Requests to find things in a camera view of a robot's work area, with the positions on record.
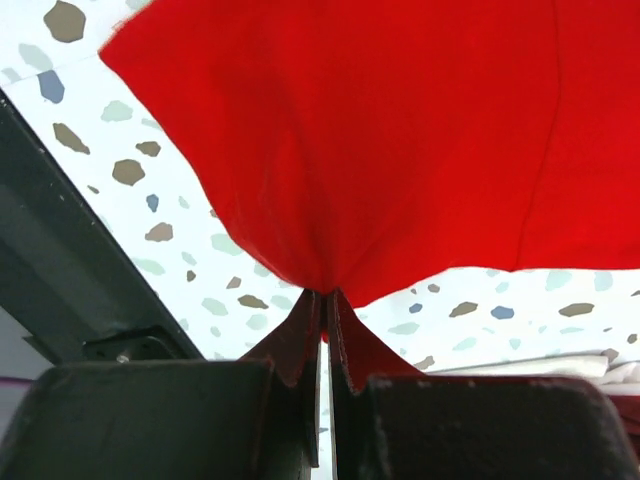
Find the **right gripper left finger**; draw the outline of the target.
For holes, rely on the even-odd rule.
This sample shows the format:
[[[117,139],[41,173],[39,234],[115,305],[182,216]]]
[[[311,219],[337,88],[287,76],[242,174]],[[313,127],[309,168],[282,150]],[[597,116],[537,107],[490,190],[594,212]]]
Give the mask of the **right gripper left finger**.
[[[321,297],[235,361],[54,367],[1,443],[5,479],[307,479],[318,465]]]

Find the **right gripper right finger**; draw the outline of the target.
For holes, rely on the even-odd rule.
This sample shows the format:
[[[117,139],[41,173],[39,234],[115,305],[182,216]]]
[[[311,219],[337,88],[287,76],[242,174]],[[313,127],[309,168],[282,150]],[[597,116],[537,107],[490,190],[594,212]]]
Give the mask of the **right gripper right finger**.
[[[426,375],[325,301],[337,479],[635,479],[613,405],[560,376]]]

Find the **bright red t shirt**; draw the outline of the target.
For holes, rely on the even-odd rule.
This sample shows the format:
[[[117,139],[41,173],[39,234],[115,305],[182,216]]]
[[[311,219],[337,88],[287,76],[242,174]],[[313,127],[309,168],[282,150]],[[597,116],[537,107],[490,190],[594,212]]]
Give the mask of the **bright red t shirt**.
[[[163,0],[100,57],[289,283],[639,265],[635,1]]]

